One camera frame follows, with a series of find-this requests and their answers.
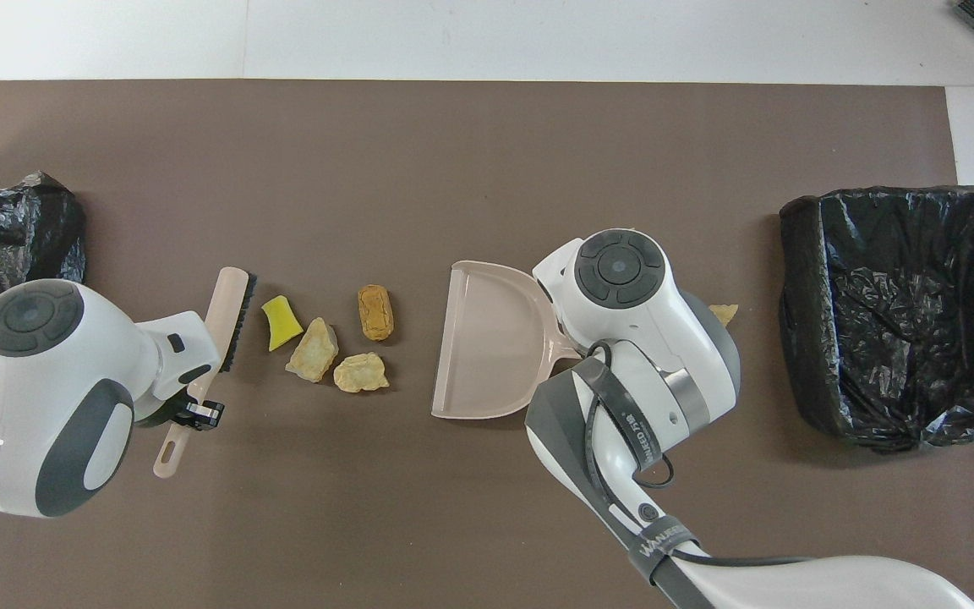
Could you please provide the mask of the elongated beige foam chunk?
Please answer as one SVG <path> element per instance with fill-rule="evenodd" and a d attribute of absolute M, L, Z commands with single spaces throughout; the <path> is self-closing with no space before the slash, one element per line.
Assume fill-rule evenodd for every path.
<path fill-rule="evenodd" d="M 332 367 L 338 354 L 339 340 L 335 329 L 324 317 L 318 316 L 310 321 L 284 370 L 312 384 L 318 384 Z"/>

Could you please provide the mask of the brown table mat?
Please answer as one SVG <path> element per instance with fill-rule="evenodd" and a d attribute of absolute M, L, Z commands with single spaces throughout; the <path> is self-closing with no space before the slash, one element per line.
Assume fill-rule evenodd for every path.
<path fill-rule="evenodd" d="M 878 555 L 974 599 L 974 443 L 880 456 L 796 411 L 780 344 L 780 208 L 957 182 L 938 86 L 292 80 L 0 81 L 0 188 L 46 171 L 85 208 L 86 284 L 142 321 L 258 278 L 178 473 L 136 431 L 69 516 L 0 515 L 0 609 L 666 606 L 539 463 L 524 416 L 430 415 L 450 266 L 530 271 L 603 228 L 653 236 L 681 288 L 738 304 L 741 403 L 654 495 L 714 554 Z M 362 332 L 389 290 L 395 329 Z M 335 329 L 318 384 L 260 307 Z M 375 352 L 390 386 L 333 371 Z"/>

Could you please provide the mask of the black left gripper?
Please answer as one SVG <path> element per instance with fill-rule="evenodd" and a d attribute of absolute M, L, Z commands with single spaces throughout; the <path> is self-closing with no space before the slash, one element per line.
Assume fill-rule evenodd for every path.
<path fill-rule="evenodd" d="M 194 398 L 185 398 L 172 420 L 193 431 L 212 431 L 220 424 L 224 409 L 225 405 L 216 401 L 198 402 Z"/>

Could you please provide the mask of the bin lined with black bag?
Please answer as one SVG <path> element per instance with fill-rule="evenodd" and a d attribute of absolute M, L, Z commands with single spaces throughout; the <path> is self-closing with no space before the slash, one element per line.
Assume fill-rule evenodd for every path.
<path fill-rule="evenodd" d="M 780 237 L 802 419 L 878 454 L 974 443 L 974 186 L 802 196 Z"/>
<path fill-rule="evenodd" d="M 74 193 L 42 171 L 0 189 L 0 294 L 42 278 L 83 283 L 85 223 Z"/>

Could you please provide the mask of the brown oval foam chunk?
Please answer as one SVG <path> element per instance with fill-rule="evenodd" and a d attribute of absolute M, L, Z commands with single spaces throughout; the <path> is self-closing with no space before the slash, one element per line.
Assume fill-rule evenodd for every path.
<path fill-rule="evenodd" d="M 362 332 L 371 342 L 383 342 L 393 334 L 395 316 L 389 290 L 378 284 L 364 285 L 357 293 Z"/>

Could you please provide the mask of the beige plastic dustpan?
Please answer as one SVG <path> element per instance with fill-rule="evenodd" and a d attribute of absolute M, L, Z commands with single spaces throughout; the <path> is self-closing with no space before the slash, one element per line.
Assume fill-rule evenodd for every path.
<path fill-rule="evenodd" d="M 526 408 L 557 362 L 580 356 L 531 275 L 460 260 L 450 267 L 430 412 L 448 420 L 515 414 Z"/>

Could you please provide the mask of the yellow sponge wedge piece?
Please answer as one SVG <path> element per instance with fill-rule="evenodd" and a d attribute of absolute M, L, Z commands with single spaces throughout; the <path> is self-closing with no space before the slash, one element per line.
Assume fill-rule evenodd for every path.
<path fill-rule="evenodd" d="M 268 324 L 268 351 L 275 352 L 283 344 L 303 334 L 304 327 L 294 315 L 285 294 L 278 294 L 260 308 Z"/>

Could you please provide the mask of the rounded beige foam chunk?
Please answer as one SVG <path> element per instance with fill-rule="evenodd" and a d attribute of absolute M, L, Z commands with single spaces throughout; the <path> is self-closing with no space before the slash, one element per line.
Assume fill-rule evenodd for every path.
<path fill-rule="evenodd" d="M 390 386 L 386 364 L 375 352 L 345 358 L 333 371 L 333 381 L 337 388 L 349 393 L 375 391 Z"/>

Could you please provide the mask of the beige brush with black bristles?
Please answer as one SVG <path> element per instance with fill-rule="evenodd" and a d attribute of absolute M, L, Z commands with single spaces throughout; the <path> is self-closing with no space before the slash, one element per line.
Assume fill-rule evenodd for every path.
<path fill-rule="evenodd" d="M 205 315 L 206 331 L 212 336 L 217 351 L 222 356 L 221 363 L 213 370 L 206 371 L 191 381 L 183 389 L 184 398 L 194 398 L 198 402 L 206 400 L 211 386 L 217 375 L 222 371 L 231 370 L 233 355 L 237 349 L 238 337 L 246 321 L 246 313 L 254 288 L 256 277 L 239 267 L 222 267 L 216 280 L 208 310 Z M 170 419 L 169 429 L 163 440 L 160 452 L 152 464 L 152 473 L 162 479 L 172 477 L 177 473 L 179 463 L 185 454 L 185 448 L 193 431 L 177 425 Z"/>

